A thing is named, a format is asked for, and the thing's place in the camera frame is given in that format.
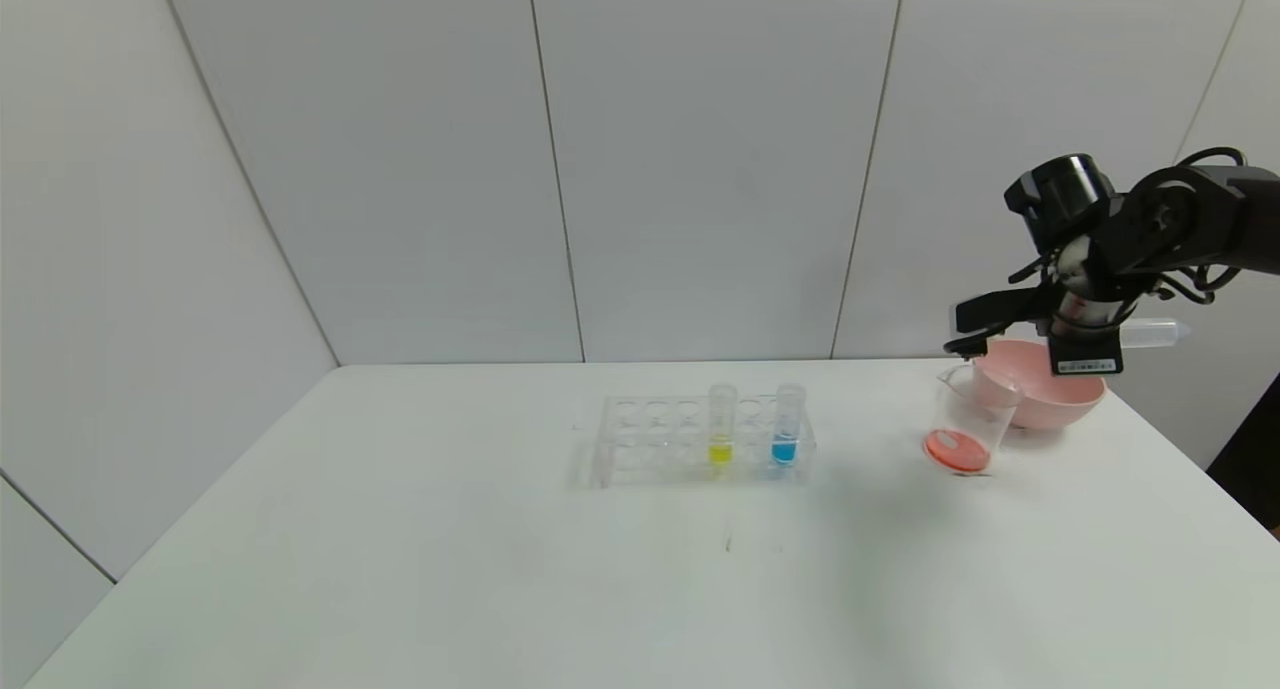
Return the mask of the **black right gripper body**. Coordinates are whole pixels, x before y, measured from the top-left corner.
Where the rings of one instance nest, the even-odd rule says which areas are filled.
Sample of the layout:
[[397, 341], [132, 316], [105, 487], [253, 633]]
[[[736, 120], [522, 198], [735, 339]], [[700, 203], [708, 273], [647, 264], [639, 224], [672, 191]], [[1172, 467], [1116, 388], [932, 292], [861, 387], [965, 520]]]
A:
[[1062, 291], [1047, 320], [1053, 375], [1114, 375], [1123, 370], [1120, 327], [1133, 301], [1098, 301]]

